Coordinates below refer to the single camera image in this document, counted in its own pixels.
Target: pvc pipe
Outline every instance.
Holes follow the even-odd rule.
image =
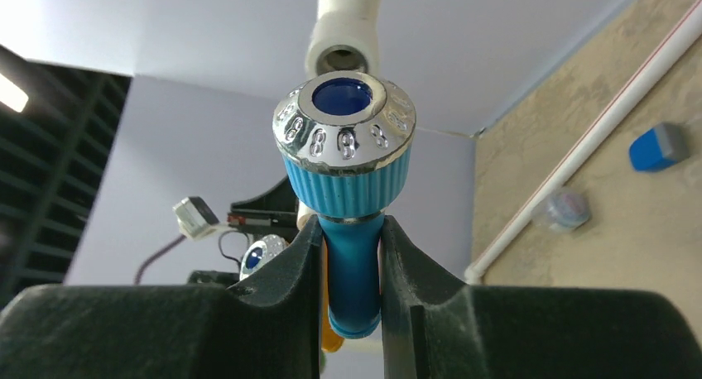
[[[317,22],[305,59],[307,78],[332,70],[377,75],[379,8],[380,0],[318,0]],[[361,67],[350,65],[357,62]]]
[[[634,109],[702,34],[702,0],[697,0],[661,44],[594,120],[585,134],[517,211],[488,248],[470,264],[464,276],[468,284],[480,284],[485,271],[529,224],[531,211],[548,194],[561,187],[597,150],[614,128]]]

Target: black cable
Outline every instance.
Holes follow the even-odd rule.
[[[139,270],[137,270],[137,274],[134,276],[134,285],[139,285],[142,283],[142,277],[144,277],[144,271],[147,270],[147,268],[158,258],[166,255],[171,249],[175,248],[185,240],[184,235],[179,235],[175,240],[167,243],[163,248],[159,249],[156,251],[153,255],[148,257],[140,266]]]
[[[222,249],[222,240],[224,239],[224,236],[226,236],[227,234],[231,234],[231,233],[239,233],[239,232],[237,232],[236,230],[229,230],[228,232],[224,232],[222,234],[219,234],[219,239],[217,240],[217,247],[219,247],[219,253],[222,254],[222,257],[225,259],[229,259],[230,261],[237,262],[238,269],[239,269],[239,271],[241,271],[241,261],[239,259],[237,259],[236,257],[231,257],[230,255],[227,255],[226,253],[224,253],[224,250]]]

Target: blue sponge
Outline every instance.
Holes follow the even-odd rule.
[[[690,156],[680,127],[661,122],[639,136],[629,147],[634,170],[658,172]]]

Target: white plug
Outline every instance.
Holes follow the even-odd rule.
[[[477,272],[473,266],[468,266],[468,268],[465,269],[464,277],[468,285],[483,284],[483,273]]]
[[[180,233],[191,240],[199,241],[228,226],[219,223],[212,209],[200,197],[188,197],[173,207],[178,218]]]

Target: beige wall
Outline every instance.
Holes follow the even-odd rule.
[[[638,0],[479,141],[476,258],[695,0]],[[631,169],[631,142],[685,125],[693,156],[657,174]],[[593,219],[568,235],[527,227],[487,284],[656,290],[702,338],[702,41],[675,65],[569,185]]]

